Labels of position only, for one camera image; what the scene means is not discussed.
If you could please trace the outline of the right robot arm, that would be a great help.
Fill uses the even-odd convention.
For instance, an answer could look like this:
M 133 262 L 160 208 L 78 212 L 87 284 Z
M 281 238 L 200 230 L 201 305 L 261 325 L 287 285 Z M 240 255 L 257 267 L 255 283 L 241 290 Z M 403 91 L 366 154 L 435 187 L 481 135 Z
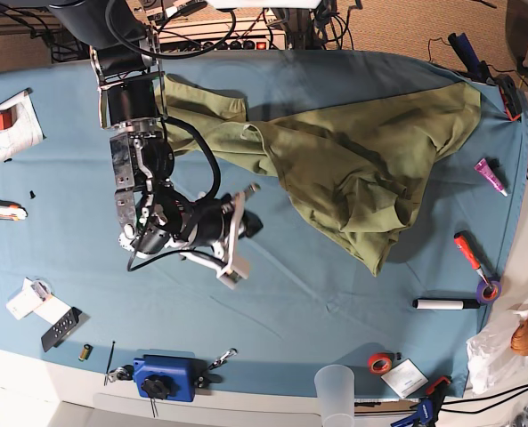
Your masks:
M 47 8 L 88 45 L 100 126 L 115 132 L 110 153 L 122 229 L 118 242 L 131 254 L 127 270 L 178 254 L 236 288 L 250 271 L 249 262 L 238 253 L 238 241 L 263 227 L 245 209 L 260 188 L 251 183 L 233 195 L 217 195 L 221 171 L 214 153 L 193 125 L 167 112 L 162 69 L 167 55 L 157 31 L 137 20 L 124 1 L 62 1 Z M 169 144 L 170 125 L 198 144 L 212 172 L 207 194 L 193 201 L 171 180 L 175 153 Z

